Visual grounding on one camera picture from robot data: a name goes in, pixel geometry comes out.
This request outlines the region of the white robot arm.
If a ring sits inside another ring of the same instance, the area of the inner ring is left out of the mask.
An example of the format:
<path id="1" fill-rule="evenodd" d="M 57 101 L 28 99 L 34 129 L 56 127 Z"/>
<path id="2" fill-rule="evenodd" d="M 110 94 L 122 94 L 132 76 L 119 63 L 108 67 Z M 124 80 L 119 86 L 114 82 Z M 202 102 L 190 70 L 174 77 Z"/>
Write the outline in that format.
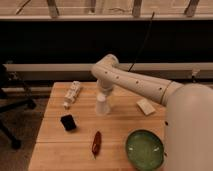
<path id="1" fill-rule="evenodd" d="M 118 64 L 108 54 L 91 73 L 104 93 L 118 85 L 166 108 L 164 171 L 213 171 L 213 89 L 126 72 Z"/>

